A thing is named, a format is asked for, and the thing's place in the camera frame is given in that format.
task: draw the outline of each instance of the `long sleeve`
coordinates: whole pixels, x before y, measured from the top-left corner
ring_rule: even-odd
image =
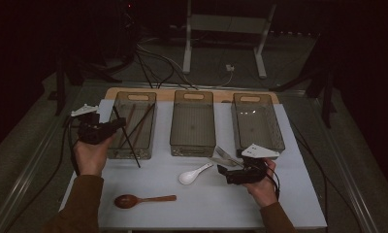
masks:
[[[48,221],[42,232],[99,232],[98,208],[104,180],[96,176],[78,176],[63,210]]]
[[[279,202],[262,208],[260,214],[268,233],[297,232]]]

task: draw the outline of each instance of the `brown spoon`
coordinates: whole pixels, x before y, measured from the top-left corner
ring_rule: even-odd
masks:
[[[177,197],[175,195],[151,197],[151,198],[139,198],[131,194],[124,194],[115,198],[114,203],[118,208],[130,209],[142,202],[159,202],[159,201],[176,201],[176,200],[177,200]]]

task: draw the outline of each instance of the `transparent plastic bin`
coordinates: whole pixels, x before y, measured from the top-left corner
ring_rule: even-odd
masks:
[[[113,104],[120,117],[125,117],[124,129],[116,131],[115,139],[109,148],[108,158],[134,159],[130,144],[138,159],[151,159],[152,140],[156,114],[156,93],[118,92]],[[116,115],[112,112],[111,120]]]
[[[237,155],[252,144],[283,152],[284,141],[268,94],[234,94],[232,104]]]
[[[212,92],[175,92],[170,146],[173,156],[211,157],[215,148]]]

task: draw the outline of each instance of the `gray carpet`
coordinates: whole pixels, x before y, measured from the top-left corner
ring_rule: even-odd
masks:
[[[203,88],[214,88],[227,83],[225,87],[220,88],[263,90],[296,78],[314,42],[312,38],[305,37],[270,36],[264,50],[268,73],[266,80],[260,80],[256,76],[249,45],[234,49],[198,45],[193,50],[192,69],[186,78]],[[145,50],[167,56],[179,65],[182,64],[184,47],[181,40],[167,44],[153,40],[141,43],[141,46]],[[171,72],[170,66],[164,61],[144,56],[142,59],[153,74],[160,77],[156,81],[152,74],[148,73],[154,85],[161,83],[160,80]],[[225,64],[235,66],[230,82],[228,80],[231,74],[224,70]],[[148,87],[138,62],[114,77],[123,80],[118,86]],[[183,81],[174,75],[167,83],[163,83],[163,87],[176,87],[177,83]],[[15,213],[28,204],[57,165],[65,116],[84,103],[98,105],[107,89],[113,86],[94,78],[87,80],[83,86],[67,84],[66,108],[62,116],[54,116],[56,104],[47,100],[49,93],[55,90],[54,76],[46,79],[44,85],[44,96],[33,105],[0,145],[0,214],[10,210],[0,218],[0,223],[4,220],[3,225],[8,225]],[[319,117],[321,96],[319,99],[306,98],[306,87],[307,82],[300,83],[277,95],[290,120],[296,125],[296,138],[306,140],[312,150],[313,156],[300,145],[322,210],[328,217],[328,232],[361,232],[359,225],[363,227],[363,232],[388,232],[388,183],[377,167],[361,132],[343,105],[339,92],[333,92],[336,112],[331,114],[332,128],[327,129]],[[66,146],[59,172],[44,192],[16,220],[10,232],[39,232],[41,225],[56,214],[73,173],[68,154]],[[34,166],[27,169],[26,164],[30,161],[33,164],[33,160]],[[329,179],[327,184],[324,183],[324,176],[317,162]],[[20,188],[25,195],[9,196],[21,174],[27,181],[27,186]],[[326,232],[326,229],[300,232]]]

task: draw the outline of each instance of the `fork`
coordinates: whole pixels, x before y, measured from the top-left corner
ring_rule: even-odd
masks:
[[[243,166],[243,163],[242,162],[239,162],[238,160],[234,159],[233,157],[231,157],[231,155],[226,152],[223,148],[219,147],[219,146],[216,146],[215,147],[215,151],[221,155],[221,157],[223,158],[222,160],[225,160],[227,165],[230,165],[230,166],[236,166],[236,165],[240,165],[240,166]]]

